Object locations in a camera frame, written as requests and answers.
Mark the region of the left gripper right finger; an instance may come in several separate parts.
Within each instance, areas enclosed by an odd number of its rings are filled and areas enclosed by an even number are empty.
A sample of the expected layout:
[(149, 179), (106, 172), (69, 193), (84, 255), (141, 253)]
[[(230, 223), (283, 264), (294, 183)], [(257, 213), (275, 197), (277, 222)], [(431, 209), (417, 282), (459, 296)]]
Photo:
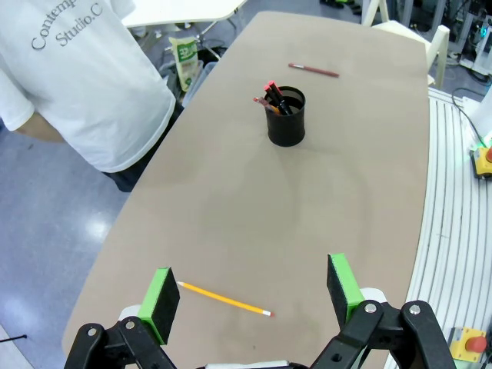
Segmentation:
[(455, 368), (432, 307), (410, 301), (396, 309), (365, 298), (344, 254), (327, 256), (327, 289), (340, 328), (312, 368), (361, 368), (372, 350), (399, 368)]

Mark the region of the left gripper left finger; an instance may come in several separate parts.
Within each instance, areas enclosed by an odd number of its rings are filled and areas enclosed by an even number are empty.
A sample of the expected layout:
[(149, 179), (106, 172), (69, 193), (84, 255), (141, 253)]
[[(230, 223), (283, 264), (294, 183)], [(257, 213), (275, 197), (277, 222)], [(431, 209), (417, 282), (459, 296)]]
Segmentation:
[(171, 268), (159, 268), (138, 313), (112, 327), (82, 325), (65, 362), (66, 368), (174, 368), (163, 350), (168, 343), (180, 294)]

